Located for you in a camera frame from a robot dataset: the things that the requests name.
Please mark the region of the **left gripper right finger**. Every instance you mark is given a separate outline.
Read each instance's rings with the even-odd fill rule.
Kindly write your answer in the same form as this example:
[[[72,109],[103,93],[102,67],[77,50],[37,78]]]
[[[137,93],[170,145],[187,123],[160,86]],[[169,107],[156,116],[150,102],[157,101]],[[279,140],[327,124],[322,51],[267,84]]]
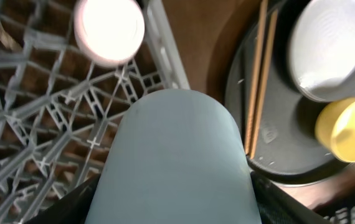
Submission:
[[[264,176],[250,173],[263,224],[330,224]]]

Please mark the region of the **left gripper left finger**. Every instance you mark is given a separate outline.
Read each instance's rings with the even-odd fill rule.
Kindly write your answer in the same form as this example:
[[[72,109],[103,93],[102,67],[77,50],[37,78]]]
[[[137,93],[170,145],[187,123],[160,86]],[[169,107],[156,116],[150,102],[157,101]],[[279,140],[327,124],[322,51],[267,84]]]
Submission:
[[[100,174],[94,175],[25,224],[83,224],[99,180]]]

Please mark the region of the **wooden chopstick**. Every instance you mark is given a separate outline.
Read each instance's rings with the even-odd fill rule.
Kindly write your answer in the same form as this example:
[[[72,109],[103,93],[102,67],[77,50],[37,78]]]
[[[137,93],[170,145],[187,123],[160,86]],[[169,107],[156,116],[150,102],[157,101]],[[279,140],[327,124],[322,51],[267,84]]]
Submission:
[[[255,124],[253,126],[252,133],[252,143],[250,146],[250,158],[253,159],[255,157],[255,152],[257,149],[257,139],[259,136],[260,122],[262,118],[262,110],[265,99],[265,93],[267,89],[268,75],[270,71],[270,65],[272,60],[272,52],[273,52],[273,43],[275,38],[275,31],[277,26],[279,10],[276,9],[272,12],[270,17],[267,39],[266,39],[266,47],[263,53],[263,62],[262,62],[262,72],[260,75],[260,83],[258,87],[257,93],[257,102],[256,102],[256,110],[255,110]]]
[[[258,31],[256,36],[256,46],[254,52],[254,61],[251,76],[251,86],[250,86],[250,98],[248,101],[248,113],[247,113],[247,124],[245,129],[245,153],[250,154],[251,140],[252,140],[252,129],[253,129],[253,117],[255,113],[255,102],[257,97],[258,79],[260,73],[260,65],[263,52],[263,42],[265,35],[265,24],[267,18],[268,0],[262,0],[259,10],[258,17]]]

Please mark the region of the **yellow bowl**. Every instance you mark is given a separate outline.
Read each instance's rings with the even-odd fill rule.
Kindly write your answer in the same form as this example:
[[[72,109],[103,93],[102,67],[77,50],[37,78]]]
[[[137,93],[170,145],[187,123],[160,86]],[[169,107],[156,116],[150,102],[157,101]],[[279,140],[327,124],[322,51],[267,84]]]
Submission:
[[[316,120],[315,137],[335,158],[355,162],[355,97],[328,104]]]

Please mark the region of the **blue cup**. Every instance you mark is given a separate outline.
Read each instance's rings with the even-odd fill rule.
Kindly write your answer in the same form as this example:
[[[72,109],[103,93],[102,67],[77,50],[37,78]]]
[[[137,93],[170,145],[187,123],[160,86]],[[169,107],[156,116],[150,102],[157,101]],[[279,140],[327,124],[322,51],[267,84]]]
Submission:
[[[87,223],[260,223],[239,129],[215,99],[159,90],[118,127]]]

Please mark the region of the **grey ceramic plate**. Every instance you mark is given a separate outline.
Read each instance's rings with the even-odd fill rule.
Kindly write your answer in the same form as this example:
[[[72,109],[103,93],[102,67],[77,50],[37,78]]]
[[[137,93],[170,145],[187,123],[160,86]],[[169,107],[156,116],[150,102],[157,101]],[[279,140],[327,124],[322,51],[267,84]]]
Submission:
[[[288,70],[297,89],[318,102],[355,95],[355,0],[312,0],[293,26]]]

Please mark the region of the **pink cup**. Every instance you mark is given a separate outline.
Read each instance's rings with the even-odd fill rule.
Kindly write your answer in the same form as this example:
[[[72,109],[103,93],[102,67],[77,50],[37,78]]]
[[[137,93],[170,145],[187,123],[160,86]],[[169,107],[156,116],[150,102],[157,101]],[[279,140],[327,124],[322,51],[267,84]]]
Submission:
[[[111,68],[136,55],[144,40],[145,23],[135,0],[79,0],[73,29],[79,49],[95,64]]]

